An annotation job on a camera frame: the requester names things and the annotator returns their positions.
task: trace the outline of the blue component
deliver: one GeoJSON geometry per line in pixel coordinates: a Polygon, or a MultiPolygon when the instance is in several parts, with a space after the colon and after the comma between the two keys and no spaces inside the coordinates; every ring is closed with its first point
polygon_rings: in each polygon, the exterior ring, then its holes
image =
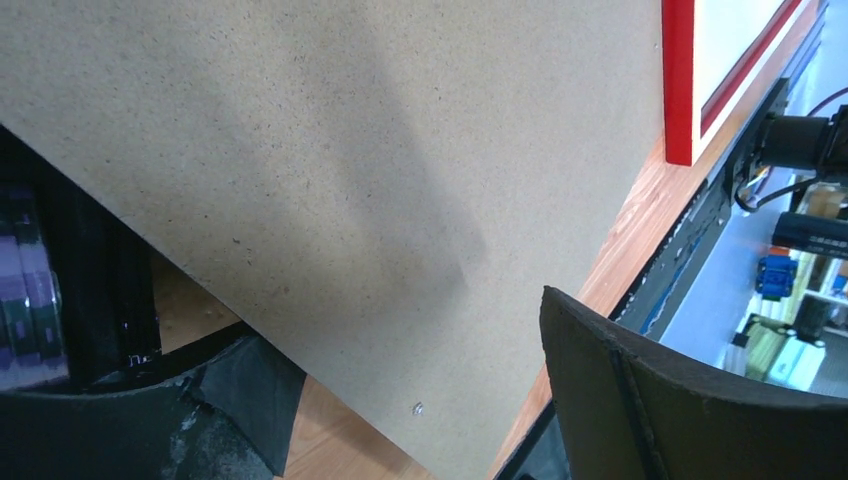
{"type": "Polygon", "coordinates": [[[759,262],[757,293],[766,300],[777,300],[792,295],[798,262],[785,255],[769,255],[759,262]]]}

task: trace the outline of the black cable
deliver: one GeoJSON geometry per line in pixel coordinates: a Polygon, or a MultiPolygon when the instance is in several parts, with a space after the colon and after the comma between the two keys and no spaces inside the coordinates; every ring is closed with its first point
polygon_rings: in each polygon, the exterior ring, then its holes
{"type": "Polygon", "coordinates": [[[810,113],[808,113],[807,116],[808,117],[814,117],[817,113],[819,113],[819,110],[828,106],[828,104],[830,104],[830,102],[836,100],[837,98],[841,97],[842,95],[845,95],[846,93],[848,93],[848,87],[837,90],[836,92],[834,92],[833,94],[831,94],[830,96],[828,96],[827,98],[822,100],[812,110],[810,110],[810,113]]]}
{"type": "Polygon", "coordinates": [[[756,213],[763,205],[771,202],[772,200],[779,198],[779,197],[782,197],[782,196],[786,195],[787,193],[792,193],[792,192],[796,192],[798,190],[802,190],[804,188],[811,187],[818,182],[819,182],[819,177],[816,176],[816,177],[813,177],[813,178],[810,178],[810,179],[807,179],[807,180],[804,180],[804,181],[801,181],[801,182],[793,183],[792,185],[788,185],[786,187],[783,187],[783,188],[780,188],[780,189],[777,189],[777,190],[771,192],[770,194],[766,195],[765,197],[757,200],[757,203],[754,204],[754,205],[749,205],[748,202],[746,202],[744,199],[742,199],[742,197],[739,196],[739,192],[740,192],[740,190],[742,190],[742,188],[741,188],[742,185],[740,185],[740,188],[736,189],[736,191],[733,193],[733,197],[736,199],[736,203],[739,205],[739,208],[741,208],[742,210],[745,210],[746,212],[749,212],[749,213],[756,213]]]}
{"type": "MultiPolygon", "coordinates": [[[[819,102],[818,105],[813,107],[813,109],[810,110],[810,113],[808,113],[807,116],[808,117],[814,117],[824,107],[828,106],[831,102],[833,102],[834,100],[836,100],[837,98],[839,98],[839,97],[841,97],[842,95],[845,95],[845,94],[848,94],[848,87],[844,87],[844,88],[841,88],[841,89],[833,92],[832,94],[828,95],[827,98],[825,98],[824,100],[819,102]]],[[[755,194],[760,193],[763,190],[763,188],[765,188],[766,183],[768,183],[769,177],[771,177],[772,172],[774,172],[774,167],[771,167],[769,169],[769,172],[765,175],[765,178],[763,178],[760,181],[760,184],[757,185],[757,188],[755,189],[755,192],[754,192],[755,194]]],[[[760,207],[762,207],[766,203],[774,200],[775,198],[786,195],[787,193],[792,193],[792,192],[798,191],[802,188],[807,188],[807,187],[813,185],[816,182],[818,182],[818,177],[812,178],[810,180],[806,180],[806,181],[803,181],[803,182],[799,182],[799,183],[796,183],[794,185],[789,185],[788,187],[784,187],[784,188],[781,188],[779,190],[775,190],[774,192],[772,192],[772,193],[766,195],[765,197],[763,197],[762,199],[758,200],[757,203],[754,206],[749,205],[745,200],[743,200],[740,197],[739,192],[743,189],[742,185],[740,185],[736,189],[736,191],[733,193],[733,197],[736,200],[736,203],[739,204],[739,207],[742,210],[745,210],[746,212],[749,212],[749,213],[755,213],[755,212],[757,212],[757,210],[760,209],[760,207]]]]}

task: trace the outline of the red frame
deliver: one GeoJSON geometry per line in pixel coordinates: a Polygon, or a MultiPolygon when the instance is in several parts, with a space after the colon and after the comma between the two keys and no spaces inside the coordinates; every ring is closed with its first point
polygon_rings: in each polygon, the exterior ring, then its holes
{"type": "Polygon", "coordinates": [[[730,100],[802,3],[802,0],[781,3],[716,91],[698,108],[694,99],[695,1],[663,0],[662,3],[666,160],[686,166],[697,161],[696,142],[709,141],[704,135],[722,111],[733,107],[729,105],[730,100]],[[700,138],[693,138],[696,132],[700,133],[700,138]]]}

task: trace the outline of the cardboard sheet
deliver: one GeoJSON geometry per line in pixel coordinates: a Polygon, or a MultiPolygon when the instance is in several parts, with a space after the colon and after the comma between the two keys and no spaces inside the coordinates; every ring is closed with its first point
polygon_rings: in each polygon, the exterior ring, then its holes
{"type": "Polygon", "coordinates": [[[482,478],[542,286],[577,292],[661,133],[660,1],[10,3],[3,123],[435,475],[482,478]]]}

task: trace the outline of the black cylinder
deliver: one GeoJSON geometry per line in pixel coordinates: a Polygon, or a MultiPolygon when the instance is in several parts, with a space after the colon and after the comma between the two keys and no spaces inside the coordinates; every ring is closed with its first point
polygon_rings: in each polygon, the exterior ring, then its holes
{"type": "Polygon", "coordinates": [[[828,122],[824,117],[775,118],[763,141],[762,164],[815,170],[827,144],[828,122]]]}

